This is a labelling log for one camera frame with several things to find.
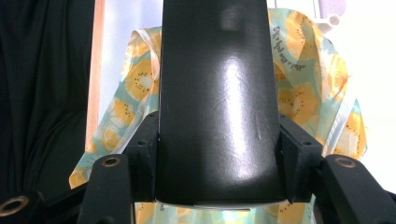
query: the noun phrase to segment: dark cloth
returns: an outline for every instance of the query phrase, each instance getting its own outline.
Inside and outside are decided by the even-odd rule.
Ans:
[[[84,151],[93,7],[0,1],[0,197],[69,190]]]

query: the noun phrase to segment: fabric with fruit print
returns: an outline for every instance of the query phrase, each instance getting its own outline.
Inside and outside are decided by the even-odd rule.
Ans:
[[[324,146],[335,136],[334,149],[360,159],[366,136],[357,101],[347,102],[347,64],[332,43],[304,14],[268,9],[279,112],[289,116]],[[98,158],[122,150],[140,121],[159,103],[161,27],[133,32],[122,67],[121,84],[75,171],[70,185],[87,181]],[[342,131],[333,134],[337,120]],[[313,202],[279,203],[244,211],[211,211],[136,203],[137,223],[312,223]]]

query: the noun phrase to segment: yellow kiwi print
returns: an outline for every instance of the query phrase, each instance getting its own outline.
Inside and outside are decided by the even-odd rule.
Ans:
[[[78,167],[75,168],[73,174],[69,176],[69,184],[72,189],[86,183],[87,180],[88,178],[85,176],[85,170]]]
[[[319,114],[315,113],[306,123],[302,124],[301,127],[311,136],[315,136],[317,134],[318,122]]]
[[[347,65],[343,58],[339,57],[338,54],[332,56],[332,62],[330,64],[329,73],[327,75],[327,82],[330,87],[331,97],[339,98],[337,100],[342,100],[347,85]]]
[[[323,42],[324,34],[320,31],[318,26],[316,24],[314,24],[314,23],[312,25],[312,31],[313,31],[313,34],[315,36],[315,45],[316,46],[320,46],[322,44],[322,42]]]
[[[136,223],[146,223],[155,212],[156,203],[140,203],[136,208]]]
[[[125,88],[140,102],[149,95],[152,82],[151,60],[141,60],[125,78]]]
[[[159,59],[161,59],[161,43],[163,38],[163,32],[149,33],[149,36],[154,45],[154,50],[157,56],[159,57]]]
[[[282,203],[279,206],[277,222],[285,224],[300,224],[303,219],[302,214],[304,213],[305,207],[305,203]]]
[[[314,23],[304,14],[293,11],[286,21],[286,46],[295,60],[317,59],[318,51],[315,36],[312,34]]]
[[[113,151],[120,141],[120,137],[113,130],[106,128],[103,130],[102,144],[107,151]]]
[[[129,125],[134,120],[134,109],[131,105],[119,99],[114,100],[114,114],[123,124]]]
[[[160,93],[160,80],[158,78],[152,83],[149,93],[151,95],[156,95]]]
[[[191,214],[192,210],[190,208],[177,208],[177,218],[187,217]]]
[[[246,218],[246,217],[248,217],[248,214],[249,214],[250,212],[248,211],[238,211],[238,212],[236,212],[236,217],[238,217],[238,218]]]
[[[272,24],[272,16],[273,12],[271,8],[268,8],[268,21],[270,22],[270,24]]]
[[[290,116],[294,106],[294,90],[281,88],[277,92],[277,106],[279,113]]]
[[[263,209],[269,217],[272,217],[273,219],[277,220],[277,215],[279,212],[279,204],[264,206]]]
[[[133,55],[134,57],[140,57],[149,51],[149,47],[145,41],[137,41],[137,39],[141,39],[141,38],[142,37],[140,37],[140,35],[137,32],[133,33],[133,38],[130,41],[133,44],[132,45],[129,44],[129,46],[131,46],[131,50],[130,50],[131,55]]]
[[[364,124],[361,115],[352,112],[335,147],[334,154],[342,154],[360,160],[367,145]]]
[[[85,151],[86,151],[86,152],[89,152],[89,153],[96,153],[96,146],[95,146],[95,144],[91,141],[91,142],[88,144],[88,146],[87,146],[87,148],[85,149]]]
[[[318,99],[310,83],[295,85],[293,89],[278,90],[279,112],[299,125],[307,123],[315,114]]]
[[[275,70],[276,83],[279,81],[287,80],[285,77],[285,70],[283,69],[283,66],[279,64],[278,61],[274,61],[274,70]]]

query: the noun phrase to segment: white wall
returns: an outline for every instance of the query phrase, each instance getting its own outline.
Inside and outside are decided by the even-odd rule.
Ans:
[[[359,88],[369,149],[362,162],[386,190],[396,192],[396,12],[391,1],[347,0],[328,37],[347,59]]]
[[[161,26],[163,0],[106,0],[99,120],[119,86],[131,32]]]

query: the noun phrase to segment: metal ring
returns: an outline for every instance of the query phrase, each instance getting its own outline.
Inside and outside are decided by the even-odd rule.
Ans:
[[[356,163],[352,160],[347,159],[347,158],[337,157],[337,158],[335,158],[335,162],[337,162],[339,165],[344,166],[346,168],[355,168],[356,167]]]
[[[8,205],[12,203],[17,203],[17,206],[13,206],[10,209],[7,209]],[[0,204],[0,217],[7,217],[12,214],[15,214],[22,210],[26,204],[29,203],[29,199],[25,196],[18,196],[15,198],[8,199],[5,203]]]
[[[106,160],[102,161],[102,165],[105,167],[115,166],[120,163],[120,158],[118,157],[110,157]]]

